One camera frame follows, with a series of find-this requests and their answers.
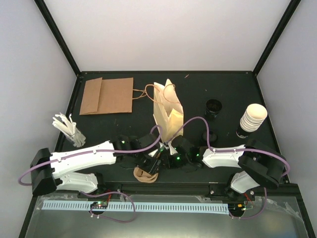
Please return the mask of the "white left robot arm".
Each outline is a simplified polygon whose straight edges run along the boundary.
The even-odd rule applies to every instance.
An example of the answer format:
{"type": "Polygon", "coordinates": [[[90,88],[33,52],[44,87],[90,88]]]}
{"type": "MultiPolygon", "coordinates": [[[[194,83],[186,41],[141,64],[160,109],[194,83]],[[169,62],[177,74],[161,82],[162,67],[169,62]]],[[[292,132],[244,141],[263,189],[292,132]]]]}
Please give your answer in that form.
{"type": "Polygon", "coordinates": [[[122,157],[145,156],[153,158],[164,145],[153,134],[141,138],[120,135],[99,145],[68,152],[40,149],[30,167],[34,196],[46,195],[56,190],[78,190],[103,197],[106,185],[95,172],[82,174],[81,170],[118,163],[122,157]]]}

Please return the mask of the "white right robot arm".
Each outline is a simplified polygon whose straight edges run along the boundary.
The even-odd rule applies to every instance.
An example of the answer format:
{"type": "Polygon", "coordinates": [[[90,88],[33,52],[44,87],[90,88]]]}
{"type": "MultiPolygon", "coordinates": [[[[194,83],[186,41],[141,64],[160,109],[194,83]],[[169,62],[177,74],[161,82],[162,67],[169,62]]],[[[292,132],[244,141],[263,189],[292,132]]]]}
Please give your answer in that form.
{"type": "Polygon", "coordinates": [[[236,168],[239,172],[230,175],[227,185],[215,189],[216,196],[225,196],[231,201],[242,200],[247,192],[257,187],[277,189],[280,180],[290,170],[285,158],[270,150],[257,140],[227,148],[197,147],[182,135],[163,143],[168,150],[167,167],[194,172],[203,167],[236,168]]]}

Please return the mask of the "brown cardboard cup carrier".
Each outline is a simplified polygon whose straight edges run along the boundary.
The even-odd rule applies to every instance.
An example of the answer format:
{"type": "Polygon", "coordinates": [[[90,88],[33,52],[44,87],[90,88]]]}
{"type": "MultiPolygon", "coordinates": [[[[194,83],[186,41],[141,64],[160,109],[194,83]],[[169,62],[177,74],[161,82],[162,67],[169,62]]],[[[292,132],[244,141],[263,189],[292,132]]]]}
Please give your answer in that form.
{"type": "Polygon", "coordinates": [[[158,173],[151,175],[139,167],[134,168],[133,175],[141,183],[154,183],[159,176],[158,173]]]}

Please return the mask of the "cream paper bag with handles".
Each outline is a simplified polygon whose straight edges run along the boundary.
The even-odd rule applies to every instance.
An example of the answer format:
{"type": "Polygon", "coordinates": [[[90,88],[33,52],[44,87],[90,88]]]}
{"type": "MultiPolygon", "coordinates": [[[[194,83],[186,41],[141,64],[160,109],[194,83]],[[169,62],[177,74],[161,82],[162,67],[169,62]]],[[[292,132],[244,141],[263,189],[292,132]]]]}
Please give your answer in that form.
{"type": "Polygon", "coordinates": [[[174,137],[183,135],[184,111],[177,97],[175,84],[167,79],[165,84],[153,83],[145,86],[152,86],[154,95],[151,98],[153,101],[153,116],[157,125],[162,127],[161,141],[163,143],[170,142],[174,137]]]}

